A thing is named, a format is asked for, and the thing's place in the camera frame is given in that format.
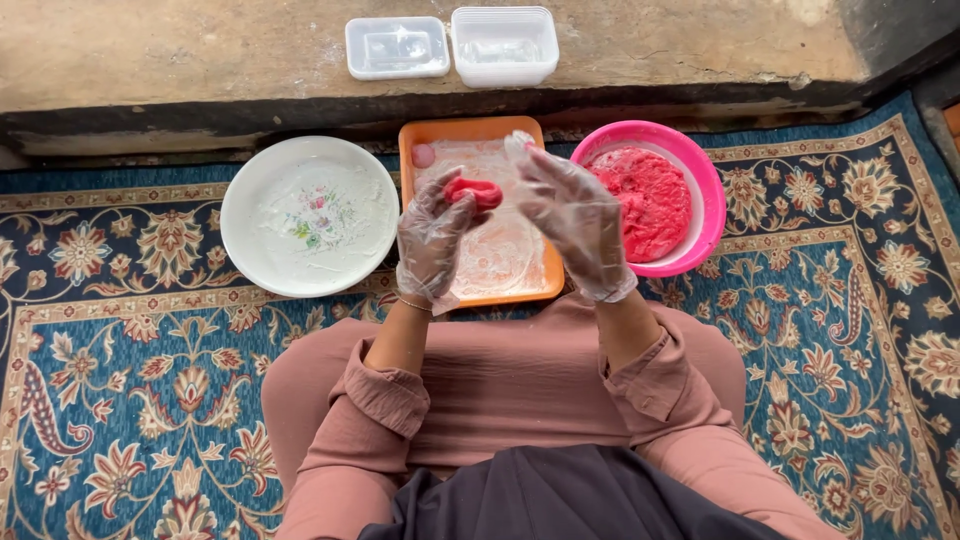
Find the dark cloth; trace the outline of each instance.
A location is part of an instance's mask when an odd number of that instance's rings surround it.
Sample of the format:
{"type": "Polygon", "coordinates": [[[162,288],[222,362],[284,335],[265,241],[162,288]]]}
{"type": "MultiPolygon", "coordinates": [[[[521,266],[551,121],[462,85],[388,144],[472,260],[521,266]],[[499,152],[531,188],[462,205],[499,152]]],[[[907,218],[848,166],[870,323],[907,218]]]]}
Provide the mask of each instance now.
{"type": "Polygon", "coordinates": [[[419,469],[393,513],[359,540],[783,540],[630,450],[597,445],[515,447],[447,481],[419,469]]]}

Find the shirt sleeve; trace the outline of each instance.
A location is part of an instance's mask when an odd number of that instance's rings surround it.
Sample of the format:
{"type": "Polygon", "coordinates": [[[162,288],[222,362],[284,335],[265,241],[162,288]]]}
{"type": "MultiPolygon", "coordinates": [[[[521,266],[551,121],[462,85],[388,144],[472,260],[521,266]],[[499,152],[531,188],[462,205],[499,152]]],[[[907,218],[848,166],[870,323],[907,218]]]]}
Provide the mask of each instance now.
{"type": "Polygon", "coordinates": [[[297,472],[276,537],[354,540],[370,523],[392,523],[395,477],[430,398],[419,376],[363,365],[361,340],[330,391],[330,410],[297,472]]]}
{"type": "Polygon", "coordinates": [[[655,313],[660,339],[604,385],[636,452],[718,506],[792,540],[844,538],[828,526],[747,444],[729,411],[684,353],[679,329],[655,313]]]}

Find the bracelet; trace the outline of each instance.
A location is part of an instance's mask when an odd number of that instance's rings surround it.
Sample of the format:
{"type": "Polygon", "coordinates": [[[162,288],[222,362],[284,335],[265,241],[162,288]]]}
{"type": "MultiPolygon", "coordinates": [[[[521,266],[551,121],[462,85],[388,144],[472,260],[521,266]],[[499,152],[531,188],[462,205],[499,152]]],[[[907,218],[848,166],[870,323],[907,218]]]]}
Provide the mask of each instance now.
{"type": "Polygon", "coordinates": [[[417,305],[414,304],[413,302],[407,302],[406,300],[403,300],[403,298],[402,298],[402,297],[399,297],[399,296],[397,296],[396,299],[397,299],[397,300],[400,300],[402,303],[406,304],[406,305],[409,306],[409,307],[415,307],[415,308],[417,308],[417,309],[422,309],[422,310],[424,310],[424,311],[429,311],[430,313],[433,313],[433,309],[431,309],[431,308],[429,308],[429,307],[417,306],[417,305]]]}

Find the hand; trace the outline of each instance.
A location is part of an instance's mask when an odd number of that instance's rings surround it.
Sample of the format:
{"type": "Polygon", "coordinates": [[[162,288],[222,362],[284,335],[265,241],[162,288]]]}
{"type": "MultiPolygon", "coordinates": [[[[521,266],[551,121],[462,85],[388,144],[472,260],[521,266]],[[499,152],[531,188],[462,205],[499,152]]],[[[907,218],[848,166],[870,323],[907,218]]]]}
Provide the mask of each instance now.
{"type": "Polygon", "coordinates": [[[453,205],[444,201],[444,186],[460,172],[461,167],[456,167],[424,184],[400,217],[396,285],[400,294],[423,298],[418,306],[432,305],[450,290],[457,273],[460,238],[489,217],[476,213],[476,199],[470,192],[453,205]]]}
{"type": "Polygon", "coordinates": [[[527,189],[517,208],[557,248],[585,297],[626,298],[637,280],[624,256],[620,202],[580,165],[533,145],[524,149],[516,168],[527,189]]]}

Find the floral rug pattern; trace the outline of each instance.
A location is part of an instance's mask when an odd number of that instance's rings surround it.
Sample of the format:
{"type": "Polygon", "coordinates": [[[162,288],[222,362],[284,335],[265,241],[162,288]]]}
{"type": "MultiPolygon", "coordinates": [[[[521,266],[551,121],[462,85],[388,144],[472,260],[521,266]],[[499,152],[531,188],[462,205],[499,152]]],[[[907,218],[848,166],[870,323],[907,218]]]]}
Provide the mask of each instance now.
{"type": "MultiPolygon", "coordinates": [[[[741,351],[744,434],[826,522],[955,539],[960,197],[909,95],[851,124],[694,138],[726,234],[644,294],[741,351]]],[[[237,169],[0,175],[4,540],[273,537],[263,375],[293,340],[382,320],[396,296],[386,268],[322,299],[250,285],[219,233],[237,169]]]]}

